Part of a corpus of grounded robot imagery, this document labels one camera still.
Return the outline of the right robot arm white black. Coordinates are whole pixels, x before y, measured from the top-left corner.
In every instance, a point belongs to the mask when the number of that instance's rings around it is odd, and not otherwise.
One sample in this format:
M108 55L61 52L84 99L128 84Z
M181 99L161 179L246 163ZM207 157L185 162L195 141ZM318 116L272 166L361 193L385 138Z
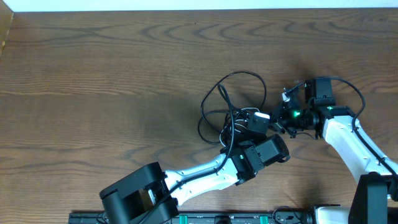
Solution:
M350 207L316 205L301 223L397 223L388 201L397 200L397 163L366 134L359 112L337 105L332 77L316 77L284 90L282 103L271 114L271 128L295 138L315 132L341 157L357 188Z

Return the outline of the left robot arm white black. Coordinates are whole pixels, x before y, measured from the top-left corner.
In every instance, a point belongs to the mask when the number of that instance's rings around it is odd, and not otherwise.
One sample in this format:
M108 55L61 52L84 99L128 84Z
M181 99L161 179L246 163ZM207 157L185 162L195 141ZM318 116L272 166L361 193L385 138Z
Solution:
M165 223L176 217L187 200L255 178L257 173L290 158L283 139L275 134L256 144L243 141L212 161L183 170L145 165L99 193L110 223Z

